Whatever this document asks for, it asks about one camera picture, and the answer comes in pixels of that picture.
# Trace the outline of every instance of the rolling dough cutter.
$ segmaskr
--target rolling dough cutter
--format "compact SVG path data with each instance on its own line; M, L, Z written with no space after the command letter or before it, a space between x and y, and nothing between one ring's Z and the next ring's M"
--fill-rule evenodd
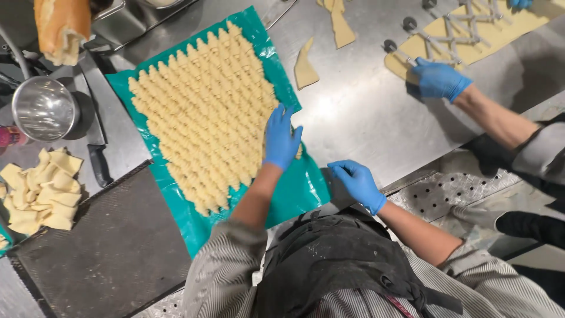
M446 37L431 36L424 29L418 27L418 23L412 17L404 18L402 22L402 27L408 33L413 36L421 36L425 41L427 58L429 62L444 63L451 66L463 65L465 64L463 59L459 57L457 51L457 44L471 44L475 45L482 43L486 47L490 48L490 43L480 36L477 30L477 22L496 22L504 21L507 24L512 24L512 20L504 16L498 8L498 2L496 0L461 0L459 3L466 6L466 14L452 14L448 13L445 15L439 14L436 9L437 0L423 0L422 8L428 11L432 16L438 17L443 16L445 18L445 28L447 30ZM490 12L489 14L477 13L474 6L482 6L487 8ZM455 36L454 28L458 31L469 34L468 37ZM399 55L402 60L406 63L415 66L416 62L408 54L399 50L398 46L393 40L386 40L383 45L384 50L387 53L394 52ZM449 56L449 59L434 59L433 51L443 53L445 56Z

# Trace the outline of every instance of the hand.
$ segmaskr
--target hand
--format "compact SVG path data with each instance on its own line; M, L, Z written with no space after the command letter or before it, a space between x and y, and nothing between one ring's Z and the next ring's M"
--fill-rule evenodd
M420 79L422 97L445 97L453 103L473 83L449 65L428 62L421 57L416 59L416 63L418 66L412 68L412 73Z
M376 215L385 205L386 197L379 192L369 168L353 160L336 161L328 164L334 177L344 183L349 194Z
M508 0L508 4L513 8L526 9L532 6L532 0Z
M294 107L289 107L283 115L284 105L279 104L267 122L267 145L265 162L277 165L285 171L296 156L300 140L302 139L302 126L290 133L290 116Z

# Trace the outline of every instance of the black baking mat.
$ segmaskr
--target black baking mat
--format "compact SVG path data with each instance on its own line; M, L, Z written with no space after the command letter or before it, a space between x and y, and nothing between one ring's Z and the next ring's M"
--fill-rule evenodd
M148 167L79 214L71 231L48 229L11 255L48 316L122 318L186 279L186 245Z

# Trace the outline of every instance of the metal bowl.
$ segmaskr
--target metal bowl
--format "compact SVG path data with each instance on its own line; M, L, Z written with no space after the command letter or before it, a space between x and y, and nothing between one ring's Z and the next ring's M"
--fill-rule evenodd
M52 143L74 128L80 109L63 84L47 76L35 76L16 89L12 115L27 137Z

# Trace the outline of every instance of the striped shirt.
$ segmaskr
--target striped shirt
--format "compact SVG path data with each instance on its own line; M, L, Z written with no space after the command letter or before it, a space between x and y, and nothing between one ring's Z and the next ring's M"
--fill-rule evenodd
M256 317L253 304L257 288L251 275L260 268L266 244L265 231L253 230L233 220L218 223L190 267L183 317ZM463 303L463 315L428 305L436 318L565 317L565 311L542 288L486 251L464 244L438 269L401 246L424 285ZM410 302L397 301L412 317L420 317ZM324 296L317 309L308 315L315 317L405 318L406 315L371 290L346 289Z

